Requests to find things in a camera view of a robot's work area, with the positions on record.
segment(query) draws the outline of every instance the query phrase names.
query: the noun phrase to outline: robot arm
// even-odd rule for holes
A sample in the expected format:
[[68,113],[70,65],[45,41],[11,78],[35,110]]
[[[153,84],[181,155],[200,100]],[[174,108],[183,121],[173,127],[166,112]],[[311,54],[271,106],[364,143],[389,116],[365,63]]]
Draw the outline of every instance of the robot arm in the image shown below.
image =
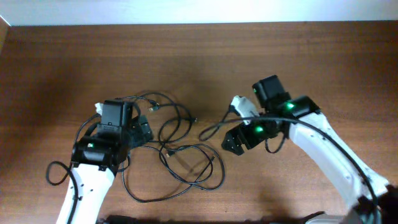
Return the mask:
[[379,222],[379,212],[374,206],[376,200],[379,207],[385,205],[382,208],[384,215],[385,211],[393,210],[391,205],[397,203],[396,193],[390,191],[388,180],[370,169],[338,137],[309,97],[292,100],[276,75],[255,83],[253,91],[265,113],[253,113],[254,106],[246,97],[235,96],[231,103],[232,111],[240,115],[244,122],[226,133],[221,145],[223,149],[241,155],[244,153],[243,144],[250,150],[283,133],[284,139],[291,139],[317,163],[338,190],[350,209],[349,214],[354,213],[354,216],[347,216],[350,218],[348,223],[353,220],[356,223],[372,222],[375,215]]
[[[367,175],[376,196],[380,196],[387,192],[386,186],[389,185],[388,180],[370,169],[344,143],[344,141],[338,137],[325,115],[321,113],[311,113],[301,117],[299,120],[321,129],[342,146]],[[348,208],[358,204],[358,199],[363,195],[371,200],[369,189],[363,183],[356,168],[353,167],[347,157],[345,157],[330,141],[302,124],[290,125],[289,138],[317,163],[322,172],[340,193]]]
[[96,107],[101,122],[89,127],[73,147],[70,169],[73,178],[57,224],[96,223],[101,204],[128,151],[153,138],[146,117],[138,108],[138,115],[132,118],[134,103],[107,100]]
[[[73,214],[72,223],[95,223],[98,212],[106,193],[115,178],[110,169],[100,171],[98,166],[80,164],[72,168],[78,187],[78,203]],[[67,195],[58,216],[57,224],[67,223],[71,214],[75,191],[72,181],[69,181]]]

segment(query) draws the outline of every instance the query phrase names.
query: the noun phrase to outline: tangled cable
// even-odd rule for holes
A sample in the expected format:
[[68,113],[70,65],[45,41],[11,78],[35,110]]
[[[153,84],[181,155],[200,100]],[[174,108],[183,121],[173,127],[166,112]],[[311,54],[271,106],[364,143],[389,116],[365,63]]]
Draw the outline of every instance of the tangled cable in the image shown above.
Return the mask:
[[[169,101],[169,103],[160,105],[160,104],[156,103],[154,100],[147,99],[147,96],[150,96],[150,95],[161,96],[161,97],[165,98],[167,101]],[[177,181],[179,181],[179,182],[181,182],[183,184],[188,184],[189,185],[185,190],[183,190],[183,191],[181,191],[179,193],[173,194],[171,196],[161,197],[161,198],[153,198],[153,199],[147,199],[147,200],[141,199],[141,198],[135,196],[131,192],[131,190],[129,189],[129,187],[127,186],[127,183],[126,183],[126,178],[124,176],[124,171],[127,169],[127,167],[129,167],[129,164],[130,164],[130,155],[128,155],[128,157],[127,157],[127,167],[124,167],[124,162],[123,162],[121,164],[122,168],[119,169],[119,171],[122,174],[121,176],[122,176],[123,186],[126,189],[126,192],[129,194],[129,196],[132,199],[134,199],[135,201],[140,202],[140,203],[160,202],[160,201],[164,201],[164,200],[168,200],[168,199],[171,199],[171,198],[178,197],[178,196],[184,194],[185,192],[187,192],[188,190],[190,190],[192,187],[196,187],[196,188],[201,189],[201,190],[211,191],[211,190],[217,190],[223,185],[224,180],[225,180],[225,168],[224,168],[223,160],[221,159],[220,155],[212,147],[210,147],[210,146],[208,146],[206,144],[183,145],[183,146],[179,146],[179,147],[176,147],[176,148],[172,148],[172,147],[168,146],[168,144],[176,143],[176,142],[182,140],[184,137],[186,137],[189,134],[193,123],[196,121],[196,118],[192,117],[192,115],[191,115],[190,111],[188,110],[188,108],[186,108],[184,105],[181,105],[181,104],[178,104],[178,103],[174,103],[174,101],[172,99],[170,99],[168,96],[164,95],[163,93],[158,93],[158,92],[150,92],[150,93],[143,94],[141,96],[126,96],[126,97],[118,98],[118,99],[119,100],[126,100],[126,99],[148,100],[149,103],[153,106],[153,108],[155,108],[155,109],[152,108],[153,111],[157,111],[157,110],[160,110],[161,108],[170,107],[170,106],[174,107],[177,117],[167,120],[160,127],[158,135],[157,135],[157,140],[150,141],[151,143],[160,144],[160,149],[157,149],[156,147],[153,147],[153,146],[146,146],[146,145],[141,146],[141,147],[157,151],[159,153],[159,159],[160,159],[161,163],[168,170],[168,172],[172,175],[172,177],[174,177],[174,179],[176,179]],[[187,114],[187,117],[182,117],[181,116],[181,112],[180,112],[179,108],[181,108],[181,109],[183,109],[185,111],[185,113]],[[178,129],[181,127],[181,122],[182,121],[188,122],[187,130],[179,138],[172,139],[175,136],[175,134],[177,133]],[[161,138],[162,131],[164,130],[164,128],[167,125],[169,125],[169,124],[171,124],[173,122],[177,122],[176,127],[174,128],[174,130],[172,131],[172,133],[168,137],[166,137],[165,139],[162,139]],[[211,151],[213,153],[213,155],[210,157],[206,153],[206,151],[204,151],[201,147],[204,147],[205,149]],[[187,149],[197,149],[197,150],[199,150],[206,157],[206,159],[208,160],[208,163],[207,163],[206,167],[204,167],[202,169],[202,171],[200,172],[198,177],[195,179],[195,181],[192,181],[192,182],[185,180],[183,177],[181,177],[176,172],[174,172],[170,168],[169,163],[167,162],[167,156],[165,156],[164,153],[163,153],[163,151],[166,150],[167,151],[167,155],[171,156],[172,154],[175,154],[176,152],[181,152],[181,151],[184,151],[184,150],[187,150]],[[203,187],[200,184],[206,182],[211,177],[211,175],[213,174],[213,169],[214,169],[213,161],[214,161],[215,158],[217,158],[219,160],[219,162],[220,162],[221,181],[215,187]],[[201,180],[202,175],[205,173],[207,168],[209,168],[209,166],[210,166],[209,174],[205,178],[203,178]]]

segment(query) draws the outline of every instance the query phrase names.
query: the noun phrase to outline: white wall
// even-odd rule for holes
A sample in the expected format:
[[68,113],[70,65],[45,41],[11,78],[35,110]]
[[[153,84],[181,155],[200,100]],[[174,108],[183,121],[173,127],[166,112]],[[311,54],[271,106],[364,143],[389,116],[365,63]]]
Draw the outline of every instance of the white wall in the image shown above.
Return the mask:
[[0,0],[12,26],[398,19],[398,0]]

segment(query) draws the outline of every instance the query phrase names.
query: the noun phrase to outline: black cable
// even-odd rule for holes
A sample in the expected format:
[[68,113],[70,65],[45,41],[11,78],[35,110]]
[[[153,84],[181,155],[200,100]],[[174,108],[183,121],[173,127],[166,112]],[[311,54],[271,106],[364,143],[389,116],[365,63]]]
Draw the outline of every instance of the black cable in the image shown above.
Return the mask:
[[277,148],[275,151],[271,151],[271,150],[269,150],[268,139],[266,139],[266,140],[264,141],[264,142],[266,143],[266,151],[269,152],[269,153],[271,153],[271,154],[275,154],[275,153],[279,152],[279,151],[282,149],[282,147],[283,147],[283,145],[284,145],[284,143],[285,143],[285,140],[286,140],[286,136],[285,136],[285,134],[284,134],[283,137],[282,137],[282,140],[280,140],[280,143],[279,143],[278,148]]
[[126,100],[126,99],[147,100],[153,106],[157,104],[156,101],[145,98],[143,96],[124,96],[124,97],[115,98],[115,100]]
[[86,126],[86,124],[88,124],[90,121],[94,120],[95,118],[99,118],[100,116],[101,116],[100,114],[96,113],[93,116],[91,116],[90,118],[88,118],[83,124],[80,125],[80,127],[79,127],[79,129],[77,130],[77,133],[76,133],[74,144],[76,144],[77,139],[79,138],[80,132]]
[[[157,140],[152,140],[151,141],[153,143],[160,144],[160,149],[157,149],[156,147],[153,147],[153,146],[146,146],[146,145],[141,146],[141,147],[145,147],[145,148],[149,148],[149,149],[153,149],[153,150],[157,151],[159,153],[159,159],[160,159],[161,163],[168,170],[168,172],[172,175],[172,177],[174,177],[179,182],[184,183],[184,184],[188,184],[190,186],[187,187],[185,190],[183,190],[183,191],[181,191],[181,192],[179,192],[177,194],[173,194],[171,196],[168,196],[168,197],[154,198],[154,199],[149,199],[149,200],[144,200],[144,199],[138,198],[129,190],[129,188],[128,188],[127,184],[126,184],[124,171],[126,170],[127,167],[123,167],[124,163],[122,163],[122,169],[120,169],[121,172],[122,172],[122,182],[123,182],[124,188],[126,189],[127,193],[130,195],[130,197],[133,198],[135,201],[141,202],[141,203],[160,202],[160,201],[168,200],[168,199],[171,199],[171,198],[174,198],[174,197],[178,197],[179,195],[184,194],[185,192],[187,192],[192,187],[196,187],[198,189],[207,190],[207,191],[216,190],[216,189],[220,188],[223,185],[224,180],[225,180],[225,168],[224,168],[224,164],[223,164],[223,161],[222,161],[220,155],[212,147],[207,146],[206,144],[184,145],[184,146],[179,146],[179,147],[175,147],[175,148],[172,148],[172,147],[168,146],[168,144],[178,142],[181,139],[183,139],[185,136],[187,136],[189,134],[191,128],[192,128],[193,123],[196,121],[196,118],[192,117],[192,115],[191,115],[190,111],[188,110],[188,108],[186,108],[184,105],[181,105],[179,103],[175,103],[173,100],[171,100],[168,96],[164,95],[163,93],[158,93],[158,92],[146,93],[146,94],[141,95],[141,98],[137,98],[137,99],[140,100],[140,99],[144,98],[145,100],[148,100],[146,98],[146,96],[149,96],[149,95],[161,96],[161,97],[165,98],[167,101],[169,101],[169,103],[161,104],[161,105],[157,103],[156,104],[156,107],[157,107],[156,111],[161,109],[161,108],[165,108],[165,107],[170,107],[171,106],[171,107],[174,108],[177,117],[167,120],[160,127],[159,132],[158,132],[158,136],[157,136]],[[186,118],[183,118],[181,116],[181,112],[180,112],[179,108],[184,110],[185,114],[187,115]],[[182,121],[188,122],[188,128],[186,129],[186,131],[179,138],[174,138],[173,139],[173,137],[175,136],[175,134],[179,130]],[[177,122],[177,124],[174,127],[174,130],[172,131],[172,133],[170,135],[168,135],[167,137],[162,138],[162,132],[163,132],[164,128],[167,125],[170,125],[170,124],[172,124],[174,122]],[[204,151],[201,147],[204,147],[206,150],[211,151],[213,153],[213,156],[210,157],[206,153],[206,151]],[[169,164],[167,162],[167,157],[163,153],[164,149],[167,151],[167,155],[168,156],[172,156],[172,154],[174,154],[176,152],[184,151],[184,150],[187,150],[187,149],[199,150],[208,159],[208,165],[202,170],[201,174],[196,178],[195,181],[193,181],[193,182],[187,181],[183,177],[179,176],[176,172],[174,172],[173,169],[170,168],[170,166],[169,166]],[[219,162],[220,162],[221,173],[222,173],[221,181],[215,187],[206,188],[206,187],[203,187],[203,186],[201,186],[199,184],[204,183],[205,181],[207,181],[211,177],[211,175],[213,174],[213,169],[214,169],[213,160],[214,160],[214,158],[217,158],[219,160]],[[205,171],[207,170],[207,168],[209,166],[210,166],[209,174],[205,178],[200,180],[202,175],[205,173]]]
[[368,177],[366,176],[366,174],[363,172],[363,170],[360,168],[360,166],[358,165],[358,163],[343,149],[342,146],[340,146],[333,138],[331,138],[327,133],[323,132],[321,129],[318,129],[317,127],[313,126],[312,124],[306,123],[304,121],[301,121],[299,119],[290,119],[290,118],[281,118],[281,117],[248,117],[248,118],[238,118],[238,119],[230,119],[230,120],[226,120],[226,121],[222,121],[219,123],[216,123],[206,129],[204,129],[200,134],[199,134],[199,140],[201,141],[206,141],[208,138],[202,138],[202,136],[215,128],[220,128],[225,124],[229,124],[229,123],[234,123],[234,122],[241,122],[241,121],[246,121],[246,120],[250,120],[250,121],[285,121],[288,123],[292,123],[292,124],[302,124],[314,131],[316,131],[317,133],[319,133],[322,137],[324,137],[325,139],[329,140],[351,163],[352,165],[355,167],[355,169],[359,172],[359,175],[361,176],[361,178],[363,179],[366,187],[369,189],[369,192],[371,193],[371,197],[372,197],[372,202],[374,205],[374,220],[376,223],[376,218],[378,217],[377,213],[377,196],[374,193],[374,190],[372,188],[372,185],[368,179]]
[[129,166],[130,166],[130,152],[127,154],[127,166],[124,167],[124,162],[122,162],[122,169],[118,169],[118,172],[123,172],[125,171]]
[[99,125],[100,123],[101,122],[97,121],[90,125],[90,127],[88,127],[88,129],[86,130],[85,136],[91,136],[91,134],[93,134],[94,130],[97,128],[97,125]]
[[[225,119],[226,119],[226,117],[228,116],[228,114],[229,114],[230,112],[231,112],[231,109],[228,108],[228,110],[226,111],[226,113],[224,114],[224,116],[223,116],[223,118],[221,119],[220,122],[224,122]],[[207,140],[211,139],[211,138],[217,133],[217,131],[218,131],[219,129],[220,129],[220,127],[215,128],[214,131],[213,131],[211,134],[209,134],[206,138],[200,139],[200,140],[201,140],[201,141],[207,141]]]
[[73,215],[75,214],[75,210],[76,210],[76,206],[77,206],[77,201],[79,200],[79,191],[77,189],[77,182],[75,179],[75,176],[73,175],[72,171],[70,170],[69,167],[67,167],[64,163],[59,162],[59,161],[52,161],[48,166],[47,166],[47,170],[45,171],[45,179],[47,180],[47,182],[49,184],[51,184],[52,186],[56,186],[56,185],[60,185],[63,181],[60,182],[52,182],[50,180],[50,170],[51,167],[53,165],[59,165],[61,166],[63,169],[65,169],[65,171],[67,172],[67,175],[70,176],[71,180],[72,180],[72,184],[73,184],[73,188],[75,190],[75,195],[73,197],[73,205],[72,205],[72,209],[70,210],[70,214],[69,214],[69,218],[68,218],[68,224],[71,224],[72,219],[73,219]]
[[132,106],[137,110],[137,117],[139,118],[141,116],[141,109],[139,108],[136,102],[133,102]]

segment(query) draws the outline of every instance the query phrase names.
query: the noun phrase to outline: wooden table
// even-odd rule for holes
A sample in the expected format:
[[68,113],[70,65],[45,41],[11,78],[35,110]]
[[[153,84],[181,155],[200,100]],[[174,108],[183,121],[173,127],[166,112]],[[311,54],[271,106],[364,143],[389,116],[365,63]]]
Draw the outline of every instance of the wooden table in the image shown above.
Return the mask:
[[[46,166],[69,162],[75,132],[96,102],[167,93],[198,118],[181,143],[193,144],[233,96],[257,103],[251,85],[273,74],[293,97],[311,97],[357,155],[398,184],[397,31],[397,22],[11,27],[0,56],[0,220],[56,221],[67,184],[47,184]],[[148,114],[155,131],[172,116]],[[345,212],[338,192],[297,146],[287,142],[269,154],[261,144],[235,156],[220,147],[227,130],[207,142],[226,164],[222,188],[141,204],[118,175],[99,217],[243,221]],[[179,186],[155,152],[135,149],[132,156],[129,183],[138,196],[160,197]],[[187,174],[176,158],[171,165]],[[203,159],[193,151],[179,158]],[[52,178],[62,174],[56,169]],[[219,177],[217,169],[208,185]]]

